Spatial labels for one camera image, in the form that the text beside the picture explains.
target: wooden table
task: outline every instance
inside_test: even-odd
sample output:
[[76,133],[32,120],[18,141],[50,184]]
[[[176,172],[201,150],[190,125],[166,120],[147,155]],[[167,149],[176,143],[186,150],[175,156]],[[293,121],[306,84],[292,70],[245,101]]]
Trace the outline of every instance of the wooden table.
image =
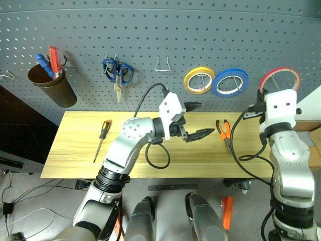
[[[216,128],[217,119],[227,119],[232,127],[240,113],[187,113],[186,131],[192,133],[203,128]],[[95,178],[102,166],[109,145],[119,135],[123,123],[132,112],[66,111],[42,171],[43,178]],[[138,117],[158,117],[158,112],[140,112]],[[112,119],[112,126],[103,141],[97,160],[93,159],[99,144],[101,125]],[[261,148],[258,119],[243,120],[234,134],[237,156],[254,154]],[[202,140],[185,143],[181,137],[172,137],[163,145],[171,155],[166,169],[155,169],[145,160],[145,147],[130,173],[131,177],[248,177],[229,154],[224,141],[215,130]],[[268,158],[267,147],[261,156]],[[152,146],[149,158],[156,165],[164,165],[167,157],[161,147]],[[320,166],[310,159],[310,166]],[[261,160],[251,160],[243,165],[260,177],[270,177],[271,168]]]

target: floor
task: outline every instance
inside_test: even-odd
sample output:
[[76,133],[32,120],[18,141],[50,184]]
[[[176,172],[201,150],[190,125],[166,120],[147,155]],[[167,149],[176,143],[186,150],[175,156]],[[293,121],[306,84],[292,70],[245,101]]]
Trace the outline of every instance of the floor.
[[[321,171],[314,173],[316,183],[315,194],[315,221],[321,225]],[[41,179],[39,173],[33,175],[19,173],[11,174],[12,188],[4,193],[4,201],[12,202],[26,190],[42,185],[49,179]],[[9,185],[9,177],[0,177],[0,191]],[[50,185],[55,185],[60,180],[54,180]],[[74,187],[76,180],[65,179],[60,185]],[[149,191],[154,185],[170,185],[176,190]],[[29,196],[39,195],[48,191],[48,187],[39,188],[29,194]],[[127,226],[128,218],[135,205],[145,196],[153,196],[157,201],[157,241],[163,240],[193,240],[191,226],[185,212],[184,197],[189,192],[196,192],[204,196],[213,206],[217,214],[222,216],[220,199],[226,195],[234,197],[233,216],[229,231],[229,240],[258,241],[260,238],[261,222],[269,211],[269,189],[259,181],[252,181],[251,190],[247,194],[242,194],[236,187],[226,188],[222,179],[219,178],[186,178],[186,179],[132,179],[126,185],[123,194],[124,203],[124,227]],[[15,206],[14,213],[8,218],[8,223],[41,207],[49,208],[68,218],[56,215],[54,222],[43,232],[29,238],[29,241],[51,240],[60,231],[70,226],[73,215],[78,205],[84,197],[86,191],[70,190],[65,188],[54,188],[50,192],[31,199],[27,199]],[[12,233],[21,231],[25,237],[31,236],[43,229],[52,220],[49,211],[40,210],[22,219],[9,227]],[[5,226],[4,217],[0,218],[0,229]],[[269,220],[266,232],[273,228],[272,221]],[[0,231],[0,240],[7,236],[6,230]]]

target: pliers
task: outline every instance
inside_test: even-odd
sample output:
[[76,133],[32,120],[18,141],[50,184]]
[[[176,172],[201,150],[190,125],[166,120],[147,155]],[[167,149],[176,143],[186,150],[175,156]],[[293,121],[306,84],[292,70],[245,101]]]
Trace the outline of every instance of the pliers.
[[217,131],[219,132],[221,139],[224,140],[225,145],[226,145],[227,149],[229,150],[230,154],[232,154],[231,139],[230,139],[231,138],[231,127],[230,127],[229,122],[226,119],[224,120],[224,126],[226,129],[226,133],[222,130],[220,121],[218,119],[216,120]]

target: gray pegboard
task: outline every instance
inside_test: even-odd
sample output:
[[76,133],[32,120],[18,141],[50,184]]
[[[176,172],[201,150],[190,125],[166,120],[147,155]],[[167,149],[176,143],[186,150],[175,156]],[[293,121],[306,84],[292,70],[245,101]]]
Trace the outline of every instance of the gray pegboard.
[[[134,111],[145,90],[163,82],[182,100],[202,102],[199,111],[242,111],[255,102],[264,72],[279,66],[300,72],[301,100],[321,84],[320,15],[319,1],[2,1],[0,73],[8,69],[16,78],[0,84],[59,124],[66,109],[27,78],[35,54],[55,45],[69,60],[65,71],[78,97],[67,110]],[[112,83],[100,76],[105,53],[135,68],[120,104]],[[163,66],[169,56],[171,72],[154,71],[157,55]],[[183,78],[198,66],[216,74],[241,68],[249,86],[231,98],[189,94]],[[156,111],[161,100],[155,89],[141,110]]]

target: white cable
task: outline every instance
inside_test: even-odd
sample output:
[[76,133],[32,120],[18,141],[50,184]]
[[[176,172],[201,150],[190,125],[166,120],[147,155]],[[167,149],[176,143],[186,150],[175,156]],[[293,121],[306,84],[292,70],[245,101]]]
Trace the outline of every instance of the white cable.
[[8,224],[8,227],[10,227],[11,225],[13,225],[14,223],[16,223],[16,222],[18,222],[18,221],[20,221],[21,219],[23,219],[23,218],[25,218],[25,217],[28,217],[29,215],[31,215],[31,214],[33,214],[34,212],[37,212],[37,211],[39,211],[39,210],[47,210],[47,211],[49,211],[49,212],[51,212],[51,214],[52,214],[52,220],[51,220],[51,222],[45,227],[45,228],[43,228],[42,230],[40,230],[39,232],[37,232],[37,233],[35,233],[35,234],[33,234],[33,235],[31,235],[31,236],[29,236],[29,237],[26,237],[25,239],[28,239],[28,238],[31,238],[31,237],[33,237],[33,236],[35,236],[35,235],[37,235],[37,234],[39,234],[39,233],[41,233],[43,230],[45,230],[46,228],[48,228],[53,222],[54,222],[54,220],[55,220],[55,214],[57,214],[57,215],[59,215],[59,216],[61,216],[61,217],[64,217],[64,218],[67,218],[67,219],[71,219],[71,218],[69,218],[69,217],[65,217],[65,216],[63,216],[63,215],[61,215],[61,214],[59,214],[59,213],[57,213],[57,212],[55,212],[55,211],[53,211],[53,210],[51,210],[51,209],[48,209],[48,208],[44,208],[44,207],[42,207],[42,208],[38,208],[38,209],[36,209],[36,210],[34,210],[34,211],[32,211],[31,213],[29,213],[29,214],[27,214],[27,215],[25,215],[25,216],[23,216],[23,217],[21,217],[21,218],[19,218],[18,220],[16,220],[16,221],[14,221],[14,222],[12,222],[12,223],[10,223],[10,224]]

